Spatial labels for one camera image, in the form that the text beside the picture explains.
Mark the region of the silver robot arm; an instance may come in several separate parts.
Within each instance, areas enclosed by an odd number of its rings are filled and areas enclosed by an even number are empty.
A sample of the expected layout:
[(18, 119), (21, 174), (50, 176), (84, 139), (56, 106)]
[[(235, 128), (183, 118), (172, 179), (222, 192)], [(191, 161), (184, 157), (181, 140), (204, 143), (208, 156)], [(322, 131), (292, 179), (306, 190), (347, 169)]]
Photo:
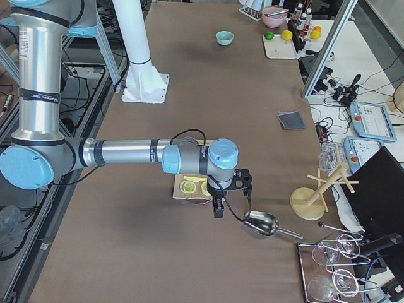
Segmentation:
[(19, 126), (1, 154), (1, 173), (12, 185), (38, 189), (71, 171), (113, 163), (160, 163), (169, 174), (208, 178), (213, 212), (222, 217), (234, 188), (238, 148), (225, 138), (196, 140), (95, 140), (59, 130), (62, 38), (97, 34), (95, 1), (12, 1), (19, 26)]

